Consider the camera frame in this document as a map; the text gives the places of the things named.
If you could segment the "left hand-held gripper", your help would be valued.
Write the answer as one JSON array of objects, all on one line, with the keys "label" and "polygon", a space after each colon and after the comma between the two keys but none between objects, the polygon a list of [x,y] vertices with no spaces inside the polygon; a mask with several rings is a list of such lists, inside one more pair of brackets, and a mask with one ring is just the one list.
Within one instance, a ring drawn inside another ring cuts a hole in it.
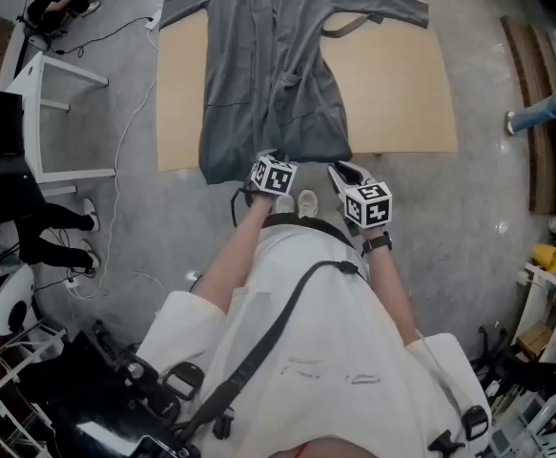
[{"label": "left hand-held gripper", "polygon": [[275,158],[274,152],[267,150],[257,154],[250,172],[250,182],[260,192],[287,195],[293,186],[298,166]]}]

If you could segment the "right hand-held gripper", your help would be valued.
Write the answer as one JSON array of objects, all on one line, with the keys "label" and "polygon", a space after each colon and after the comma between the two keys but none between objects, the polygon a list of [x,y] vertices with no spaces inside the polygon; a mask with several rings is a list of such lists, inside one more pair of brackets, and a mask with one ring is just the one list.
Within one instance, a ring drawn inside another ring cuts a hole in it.
[{"label": "right hand-held gripper", "polygon": [[327,175],[343,204],[344,222],[353,238],[363,229],[380,227],[391,221],[392,193],[368,170],[353,162],[335,162],[327,166]]}]

